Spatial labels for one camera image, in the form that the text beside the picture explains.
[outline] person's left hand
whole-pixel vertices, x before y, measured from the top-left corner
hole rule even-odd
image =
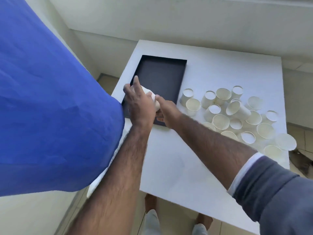
[[[151,92],[144,93],[137,76],[134,77],[133,86],[135,92],[131,90],[129,84],[125,84],[125,100],[129,106],[130,119],[133,126],[152,129],[153,121],[156,115],[154,102],[151,98]]]

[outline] tray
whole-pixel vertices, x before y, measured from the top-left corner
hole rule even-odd
[[[162,96],[177,104],[178,94],[184,77],[187,60],[170,59],[149,55],[142,55],[134,76],[138,76],[143,87],[154,94]],[[122,101],[125,118],[129,118],[128,106]],[[163,122],[154,120],[154,124],[165,126]]]

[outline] pant leg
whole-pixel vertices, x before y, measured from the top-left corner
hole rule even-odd
[[[205,226],[199,223],[194,226],[192,235],[208,235],[208,232]]]
[[[156,211],[151,209],[145,216],[142,235],[162,235]]]

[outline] person's left arm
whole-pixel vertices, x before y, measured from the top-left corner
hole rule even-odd
[[[132,127],[104,178],[86,201],[67,235],[114,234],[131,231],[142,165],[155,118],[151,93],[144,94],[138,77],[135,92],[124,87]]]

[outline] hairy forearm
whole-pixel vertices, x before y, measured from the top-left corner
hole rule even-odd
[[[184,114],[173,129],[226,189],[256,153],[253,148],[214,132]]]
[[[149,133],[148,128],[131,128],[68,235],[130,233]]]

